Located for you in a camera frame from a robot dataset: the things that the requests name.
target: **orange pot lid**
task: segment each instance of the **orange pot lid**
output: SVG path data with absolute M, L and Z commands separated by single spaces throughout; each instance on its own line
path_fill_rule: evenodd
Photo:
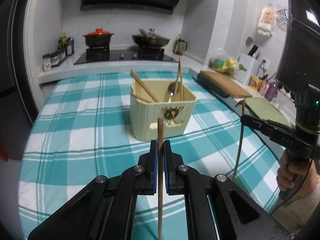
M 104 31 L 103 29 L 96 29 L 95 32 L 88 33 L 88 35 L 101 35 L 101 34 L 110 34 L 110 32 Z

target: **checkered tablecloth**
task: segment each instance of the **checkered tablecloth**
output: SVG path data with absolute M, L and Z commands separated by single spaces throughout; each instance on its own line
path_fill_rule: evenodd
M 138 72 L 140 78 L 175 79 L 174 72 Z M 184 135 L 170 138 L 173 152 L 200 173 L 231 174 L 240 121 L 214 95 L 184 74 L 197 102 Z M 135 165 L 150 142 L 134 138 L 129 116 L 129 73 L 61 80 L 46 100 L 30 134 L 19 183 L 24 237 L 97 175 L 113 177 Z M 237 184 L 269 211 L 277 200 L 276 157 L 244 129 Z M 182 196 L 164 193 L 163 239 L 187 239 Z M 139 196 L 133 239 L 157 238 L 157 195 Z

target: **refrigerator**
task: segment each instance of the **refrigerator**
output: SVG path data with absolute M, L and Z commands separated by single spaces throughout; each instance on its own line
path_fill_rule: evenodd
M 38 114 L 23 54 L 27 0 L 5 1 L 0 12 L 0 152 L 21 160 Z

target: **cutting board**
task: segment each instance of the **cutting board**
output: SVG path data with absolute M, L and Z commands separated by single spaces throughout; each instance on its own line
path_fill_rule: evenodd
M 227 92 L 232 98 L 251 98 L 252 95 L 236 84 L 229 76 L 211 72 L 211 71 L 200 71 L 202 75 L 205 75 L 218 87 Z
M 260 119 L 279 122 L 284 125 L 289 125 L 287 119 L 281 114 L 268 100 L 265 98 L 246 98 L 245 104 L 249 107 Z

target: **red object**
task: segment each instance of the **red object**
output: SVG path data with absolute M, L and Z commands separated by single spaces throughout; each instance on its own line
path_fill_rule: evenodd
M 110 34 L 110 32 L 104 31 L 103 29 L 96 29 L 95 32 L 88 33 L 88 35 L 101 35 L 101 34 Z
M 6 162 L 9 160 L 9 156 L 6 154 L 6 152 L 3 149 L 0 149 L 0 157 L 3 158 Z

